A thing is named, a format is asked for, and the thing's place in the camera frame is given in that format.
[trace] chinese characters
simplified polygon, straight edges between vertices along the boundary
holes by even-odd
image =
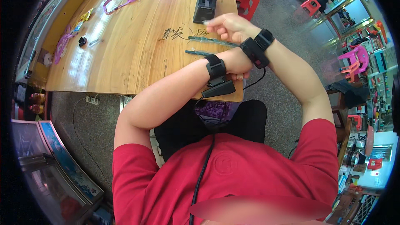
[[[192,36],[194,37],[206,37],[208,32],[206,29],[200,28],[197,29],[196,32],[193,32],[191,28],[189,30],[192,32]],[[168,38],[172,38],[173,40],[176,38],[182,38],[185,40],[189,40],[187,36],[183,34],[184,28],[179,27],[178,29],[173,29],[173,28],[168,28],[164,31],[164,34],[162,35],[163,37],[161,38],[162,40],[167,40]]]

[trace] red bag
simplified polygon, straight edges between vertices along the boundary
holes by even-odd
[[[377,170],[382,168],[382,158],[380,159],[370,159],[368,163],[368,169]]]

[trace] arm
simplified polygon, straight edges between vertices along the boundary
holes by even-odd
[[[208,32],[217,32],[221,39],[243,42],[260,32],[246,19],[234,13],[218,16],[207,23]],[[293,93],[303,109],[303,126],[308,121],[323,118],[334,123],[328,95],[317,74],[307,62],[291,52],[278,40],[265,51],[270,69]]]
[[[217,56],[224,61],[227,73],[245,73],[253,66],[240,48],[218,53]],[[207,84],[210,79],[207,63],[206,59],[199,59],[134,97],[118,117],[114,149],[127,143],[151,149],[149,130],[170,118]]]

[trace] hand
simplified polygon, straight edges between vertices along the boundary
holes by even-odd
[[[205,22],[207,32],[217,32],[222,40],[243,42],[255,38],[261,29],[235,13],[227,13]]]
[[[218,53],[216,56],[224,61],[226,73],[232,74],[232,80],[243,80],[243,78],[249,77],[253,63],[241,48],[236,47],[228,51]]]

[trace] power strip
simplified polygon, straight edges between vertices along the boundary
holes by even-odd
[[[100,101],[97,98],[86,97],[86,102],[92,103],[94,105],[99,105]]]

